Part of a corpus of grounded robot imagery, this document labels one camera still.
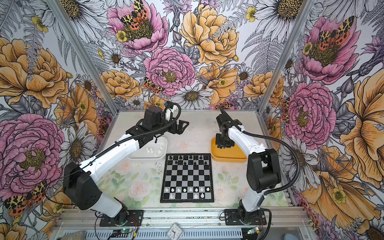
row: black mounting plate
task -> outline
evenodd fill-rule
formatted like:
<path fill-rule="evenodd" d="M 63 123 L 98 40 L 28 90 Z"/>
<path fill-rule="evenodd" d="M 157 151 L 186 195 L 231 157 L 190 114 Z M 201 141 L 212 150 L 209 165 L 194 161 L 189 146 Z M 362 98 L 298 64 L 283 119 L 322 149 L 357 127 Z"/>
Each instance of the black mounting plate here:
<path fill-rule="evenodd" d="M 129 217 L 133 218 L 137 222 L 138 226 L 141 226 L 141 220 L 143 217 L 143 213 L 144 213 L 143 210 L 127 210 L 127 215 Z M 136 225 L 130 219 L 128 219 L 128 221 L 124 225 L 117 225 L 113 218 L 103 214 L 103 216 L 101 217 L 100 226 L 101 227 L 116 227 L 116 226 L 134 227 Z"/>
<path fill-rule="evenodd" d="M 224 209 L 225 225 L 261 225 L 260 219 L 263 225 L 266 225 L 266 219 L 264 211 L 259 210 L 257 215 L 251 219 L 248 219 L 246 223 L 240 221 L 240 215 L 237 209 Z"/>

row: clock face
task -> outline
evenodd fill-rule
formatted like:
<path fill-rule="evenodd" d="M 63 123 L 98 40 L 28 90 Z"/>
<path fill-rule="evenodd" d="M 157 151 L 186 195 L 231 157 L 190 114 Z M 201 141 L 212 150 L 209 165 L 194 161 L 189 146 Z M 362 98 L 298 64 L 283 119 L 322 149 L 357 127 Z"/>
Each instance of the clock face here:
<path fill-rule="evenodd" d="M 183 234 L 183 230 L 176 224 L 172 224 L 172 226 L 167 231 L 167 236 L 171 240 L 178 240 Z"/>

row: chessboard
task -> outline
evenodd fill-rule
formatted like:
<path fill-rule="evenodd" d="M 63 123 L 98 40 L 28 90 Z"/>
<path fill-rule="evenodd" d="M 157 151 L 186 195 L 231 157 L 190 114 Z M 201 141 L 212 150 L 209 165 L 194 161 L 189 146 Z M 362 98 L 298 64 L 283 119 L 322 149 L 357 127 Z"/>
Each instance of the chessboard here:
<path fill-rule="evenodd" d="M 211 154 L 167 154 L 160 202 L 214 202 Z"/>

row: white plastic tray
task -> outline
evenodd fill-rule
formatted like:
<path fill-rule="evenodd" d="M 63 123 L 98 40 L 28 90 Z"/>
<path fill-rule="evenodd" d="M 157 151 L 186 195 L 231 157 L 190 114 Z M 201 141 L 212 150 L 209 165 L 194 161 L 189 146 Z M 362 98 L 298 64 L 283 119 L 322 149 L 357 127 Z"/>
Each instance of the white plastic tray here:
<path fill-rule="evenodd" d="M 129 154 L 127 158 L 132 160 L 161 161 L 166 159 L 168 141 L 165 137 L 159 137 L 157 143 L 153 139 L 144 147 Z"/>

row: robotic arm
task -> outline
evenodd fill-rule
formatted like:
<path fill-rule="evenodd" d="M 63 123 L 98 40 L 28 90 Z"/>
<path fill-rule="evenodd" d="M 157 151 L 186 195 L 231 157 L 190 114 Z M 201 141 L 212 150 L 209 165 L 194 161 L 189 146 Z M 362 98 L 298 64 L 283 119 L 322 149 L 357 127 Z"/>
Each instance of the robotic arm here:
<path fill-rule="evenodd" d="M 216 134 L 217 147 L 233 147 L 236 143 L 245 155 L 248 155 L 247 181 L 251 189 L 240 200 L 238 213 L 243 223 L 251 222 L 250 219 L 257 216 L 264 201 L 264 193 L 281 182 L 278 154 L 274 149 L 266 149 L 253 137 L 242 133 L 245 129 L 241 122 L 237 119 L 231 120 L 224 110 L 220 110 L 222 113 L 216 118 L 221 132 Z"/>
<path fill-rule="evenodd" d="M 156 135 L 165 132 L 182 134 L 189 122 L 179 120 L 180 106 L 167 102 L 165 111 L 159 107 L 150 107 L 144 113 L 144 119 L 131 127 L 126 133 L 101 153 L 76 164 L 69 163 L 64 169 L 63 191 L 81 210 L 91 209 L 106 214 L 116 225 L 127 221 L 127 208 L 119 200 L 102 193 L 96 182 L 111 167 L 128 154 L 142 148 Z M 179 114 L 173 112 L 179 107 Z"/>

